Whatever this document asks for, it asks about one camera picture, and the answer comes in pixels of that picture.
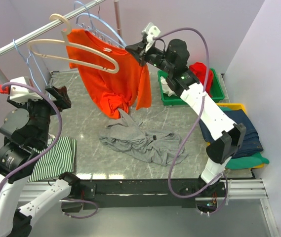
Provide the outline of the grey adidas t shirt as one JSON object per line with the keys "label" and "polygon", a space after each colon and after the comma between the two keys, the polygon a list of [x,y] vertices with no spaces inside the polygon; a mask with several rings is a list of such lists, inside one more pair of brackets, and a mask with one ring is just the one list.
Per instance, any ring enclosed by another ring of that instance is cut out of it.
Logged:
{"label": "grey adidas t shirt", "polygon": [[177,152],[176,164],[187,156],[180,148],[181,137],[168,130],[143,130],[142,122],[135,120],[124,110],[118,110],[119,119],[111,119],[100,131],[100,142],[116,152],[125,153],[133,158],[161,166],[171,165]]}

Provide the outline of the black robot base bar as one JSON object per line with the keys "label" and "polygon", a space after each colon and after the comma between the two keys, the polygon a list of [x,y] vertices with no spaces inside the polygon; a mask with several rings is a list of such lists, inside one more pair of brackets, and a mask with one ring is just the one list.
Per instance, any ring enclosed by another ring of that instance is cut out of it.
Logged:
{"label": "black robot base bar", "polygon": [[223,198],[226,185],[223,180],[207,187],[191,198],[174,196],[167,179],[104,179],[81,180],[66,198],[94,202],[100,208],[112,207],[163,207],[195,208],[198,198],[206,200]]}

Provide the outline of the light blue wire hanger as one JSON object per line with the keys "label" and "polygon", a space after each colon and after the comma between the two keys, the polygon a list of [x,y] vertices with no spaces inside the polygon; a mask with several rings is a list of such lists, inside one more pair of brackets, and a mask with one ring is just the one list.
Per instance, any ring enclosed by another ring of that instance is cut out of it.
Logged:
{"label": "light blue wire hanger", "polygon": [[[105,22],[103,19],[100,18],[100,20],[92,19],[93,24],[97,27],[98,30],[101,32],[96,36],[101,41],[111,45],[116,46],[118,48],[125,48],[127,46],[126,42],[122,39],[122,37],[118,34],[118,32],[110,26],[107,22]],[[85,23],[86,25],[90,25],[89,17],[88,16],[82,16],[79,19],[79,23]]]}

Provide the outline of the orange t shirt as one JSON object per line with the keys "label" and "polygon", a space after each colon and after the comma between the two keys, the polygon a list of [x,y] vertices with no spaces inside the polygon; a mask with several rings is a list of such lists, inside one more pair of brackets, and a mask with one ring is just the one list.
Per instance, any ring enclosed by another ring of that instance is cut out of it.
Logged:
{"label": "orange t shirt", "polygon": [[84,29],[73,29],[67,37],[69,42],[103,52],[119,65],[119,71],[110,74],[82,65],[69,64],[71,69],[78,69],[89,96],[106,116],[118,119],[119,109],[128,112],[132,105],[135,105],[137,110],[151,106],[151,80],[147,66],[140,66],[126,50],[109,45]]}

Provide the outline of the white t shirt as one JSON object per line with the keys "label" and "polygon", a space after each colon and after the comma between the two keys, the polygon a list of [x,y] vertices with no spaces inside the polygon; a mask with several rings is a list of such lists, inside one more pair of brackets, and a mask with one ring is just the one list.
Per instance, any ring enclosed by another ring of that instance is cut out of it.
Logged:
{"label": "white t shirt", "polygon": [[175,92],[171,90],[171,88],[168,86],[166,79],[164,77],[160,77],[162,92],[166,94],[168,97],[175,96]]}

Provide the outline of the red t shirt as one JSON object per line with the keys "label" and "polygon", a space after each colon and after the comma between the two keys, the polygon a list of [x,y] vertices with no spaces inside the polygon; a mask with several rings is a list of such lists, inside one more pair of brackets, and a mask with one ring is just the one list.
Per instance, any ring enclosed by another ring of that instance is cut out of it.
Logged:
{"label": "red t shirt", "polygon": [[[197,76],[199,81],[204,84],[205,82],[205,76],[206,76],[206,65],[201,63],[201,62],[196,62],[192,65],[189,66],[189,69]],[[214,73],[210,69],[208,73],[208,79],[207,79],[207,84],[206,84],[206,92],[209,94],[211,97],[211,87],[213,85],[213,79],[214,79]]]}

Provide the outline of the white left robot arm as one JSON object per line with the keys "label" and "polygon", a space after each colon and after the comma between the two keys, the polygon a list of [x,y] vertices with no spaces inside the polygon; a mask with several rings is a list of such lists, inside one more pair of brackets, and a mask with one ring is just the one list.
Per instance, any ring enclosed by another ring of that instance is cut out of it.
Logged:
{"label": "white left robot arm", "polygon": [[0,128],[4,145],[0,148],[0,237],[26,237],[38,219],[62,199],[80,194],[80,179],[69,172],[59,176],[55,184],[28,204],[17,207],[19,197],[38,160],[52,149],[48,130],[52,115],[60,115],[71,107],[66,87],[49,85],[45,93],[27,86],[34,98],[15,99],[19,83],[1,86],[14,106]]}

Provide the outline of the light blue hanger of red shirt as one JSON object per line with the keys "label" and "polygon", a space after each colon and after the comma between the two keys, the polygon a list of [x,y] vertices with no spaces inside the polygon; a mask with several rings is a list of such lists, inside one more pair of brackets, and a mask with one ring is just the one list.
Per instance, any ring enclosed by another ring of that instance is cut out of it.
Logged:
{"label": "light blue hanger of red shirt", "polygon": [[[16,50],[16,52],[20,55],[20,57],[22,58],[23,62],[26,64],[28,70],[29,70],[29,74],[31,77],[31,81],[34,84],[34,86],[37,88],[38,91],[43,92],[45,87],[48,86],[48,80],[45,78],[43,71],[41,70],[34,54],[28,50],[28,56],[24,56],[21,51],[19,50],[15,39],[12,40],[13,43],[13,47]],[[39,74],[40,74],[40,80],[36,79],[35,74],[33,72],[33,65],[36,66]]]}

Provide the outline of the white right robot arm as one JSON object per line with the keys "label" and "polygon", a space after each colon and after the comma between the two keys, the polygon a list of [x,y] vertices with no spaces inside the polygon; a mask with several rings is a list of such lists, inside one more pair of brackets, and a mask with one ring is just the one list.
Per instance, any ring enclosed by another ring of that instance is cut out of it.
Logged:
{"label": "white right robot arm", "polygon": [[211,196],[228,161],[242,145],[245,125],[229,118],[204,91],[203,84],[187,67],[190,54],[183,40],[171,40],[166,50],[160,50],[146,40],[125,49],[141,66],[149,63],[167,73],[167,85],[198,114],[198,119],[210,132],[213,142],[206,147],[208,160],[199,177],[198,189],[202,196]]}

